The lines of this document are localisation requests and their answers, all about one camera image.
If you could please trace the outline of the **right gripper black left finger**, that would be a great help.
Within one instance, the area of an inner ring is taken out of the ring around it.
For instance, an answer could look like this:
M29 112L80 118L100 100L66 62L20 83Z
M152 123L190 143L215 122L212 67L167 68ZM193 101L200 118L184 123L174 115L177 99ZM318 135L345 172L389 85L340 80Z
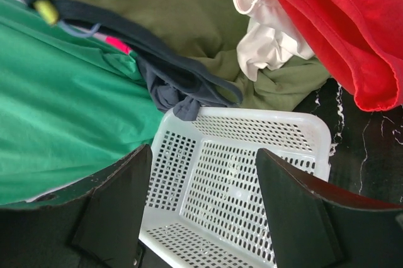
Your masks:
M151 163L143 145L58 191L1 206L1 266L135 267Z

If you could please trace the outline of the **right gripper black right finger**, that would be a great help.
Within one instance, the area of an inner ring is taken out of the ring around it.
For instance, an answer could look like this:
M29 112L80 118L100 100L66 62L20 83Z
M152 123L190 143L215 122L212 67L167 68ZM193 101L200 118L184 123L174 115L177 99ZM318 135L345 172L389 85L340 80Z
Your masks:
M312 176L267 149L256 168L278 267L402 267L402 206Z

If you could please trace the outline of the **light blue wire hanger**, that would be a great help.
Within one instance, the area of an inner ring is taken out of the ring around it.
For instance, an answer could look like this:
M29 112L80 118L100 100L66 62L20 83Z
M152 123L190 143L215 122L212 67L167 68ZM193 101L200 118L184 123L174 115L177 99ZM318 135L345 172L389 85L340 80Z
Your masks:
M76 27L66 23L64 20L60 20L57 24L67 34L77 37L77 38L90 38L90 37L94 36L98 32L98 30L101 28L100 23L93 25L89 30L86 30L86 31L83 31L80 28L76 28Z

